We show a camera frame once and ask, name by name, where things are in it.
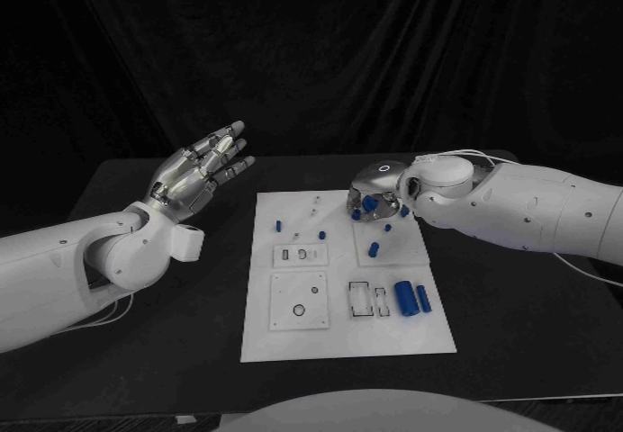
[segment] black table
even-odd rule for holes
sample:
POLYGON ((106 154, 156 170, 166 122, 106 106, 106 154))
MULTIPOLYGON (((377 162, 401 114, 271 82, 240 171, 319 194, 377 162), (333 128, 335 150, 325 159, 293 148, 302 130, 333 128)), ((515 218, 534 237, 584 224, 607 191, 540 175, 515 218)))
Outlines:
MULTIPOLYGON (((554 256, 498 247, 424 222, 459 353, 241 364, 256 194, 345 189, 368 164, 413 157, 260 157, 188 221, 205 231, 199 262, 172 260, 120 321, 0 355, 0 419, 244 412, 364 388, 475 401, 623 393, 623 311, 606 285, 554 256)), ((140 200, 162 162, 107 161, 71 220, 140 200)), ((570 260, 594 271, 587 259, 570 260)))

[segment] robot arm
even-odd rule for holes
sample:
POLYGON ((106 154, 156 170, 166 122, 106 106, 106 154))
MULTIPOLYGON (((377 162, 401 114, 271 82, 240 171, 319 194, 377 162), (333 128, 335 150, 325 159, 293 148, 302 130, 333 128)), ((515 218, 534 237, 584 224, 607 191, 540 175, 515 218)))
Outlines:
POLYGON ((483 169, 456 155, 419 157, 411 166, 381 162, 367 168, 346 209, 364 202, 358 195, 378 200, 391 193, 442 229, 507 248, 580 255, 623 266, 622 187, 544 166, 501 163, 483 169), (377 178, 390 171, 391 180, 378 185, 377 178))
POLYGON ((204 232, 181 222, 217 187, 254 163, 221 169, 245 146, 244 124, 182 148, 162 164, 142 202, 120 212, 0 239, 0 353, 54 335, 153 285, 170 257, 199 259, 204 232), (91 286, 85 261, 106 283, 91 286))

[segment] white board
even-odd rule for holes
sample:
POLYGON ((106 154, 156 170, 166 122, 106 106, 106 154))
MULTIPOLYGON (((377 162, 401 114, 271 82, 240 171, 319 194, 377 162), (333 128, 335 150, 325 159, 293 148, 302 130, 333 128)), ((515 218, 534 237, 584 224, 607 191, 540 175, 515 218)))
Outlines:
MULTIPOLYGON (((348 191, 305 191, 260 193, 257 195, 256 224, 253 233, 253 257, 247 311, 244 321, 243 349, 240 360, 263 362, 309 358, 400 356, 413 354, 456 353, 455 340, 442 299, 436 288, 429 255, 423 244, 419 222, 400 214, 377 222, 354 221, 346 213, 348 191), (276 222, 282 221, 282 232, 276 222), (393 230, 384 231, 385 223, 393 230), (365 229, 354 227, 369 224, 365 229), (359 265, 359 244, 377 235, 390 235, 398 243, 385 243, 378 258, 393 257, 388 263, 359 265), (329 264, 315 267, 274 267, 276 246, 326 245, 329 264), (322 272, 326 275, 328 328, 271 330, 271 279, 283 273, 322 272), (413 287, 426 286, 433 311, 404 317, 400 313, 394 285, 410 281, 413 287), (349 282, 368 282, 369 292, 385 289, 390 317, 381 317, 378 307, 371 317, 352 317, 349 282)), ((283 310, 292 305, 284 302, 283 310)))

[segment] robotic hand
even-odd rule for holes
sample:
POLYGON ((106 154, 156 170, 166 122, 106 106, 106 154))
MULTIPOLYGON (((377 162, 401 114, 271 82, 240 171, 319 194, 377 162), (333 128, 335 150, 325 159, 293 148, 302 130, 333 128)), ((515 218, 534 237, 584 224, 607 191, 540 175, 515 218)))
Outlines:
POLYGON ((507 248, 580 255, 623 266, 622 192, 622 187, 557 169, 457 150, 420 156, 411 166, 385 161, 365 168, 351 186, 346 210, 361 211, 364 221, 387 218, 397 213, 400 197, 414 215, 442 229, 507 248), (481 167, 460 156, 502 163, 481 167))
POLYGON ((65 331, 153 285, 170 257, 199 259, 204 232, 181 222, 254 164, 247 157, 225 167, 247 144, 237 140, 243 128, 237 121, 182 148, 158 169, 143 201, 123 211, 0 239, 0 353, 65 331), (91 285, 84 260, 101 274, 91 285))

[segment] circular hole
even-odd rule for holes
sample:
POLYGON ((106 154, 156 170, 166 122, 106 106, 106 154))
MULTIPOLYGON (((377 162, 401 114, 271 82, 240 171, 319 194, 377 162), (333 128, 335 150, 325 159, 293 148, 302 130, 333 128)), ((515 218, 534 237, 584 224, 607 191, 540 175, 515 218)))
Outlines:
POLYGON ((303 304, 297 304, 293 309, 295 315, 300 317, 306 313, 306 306, 303 304))

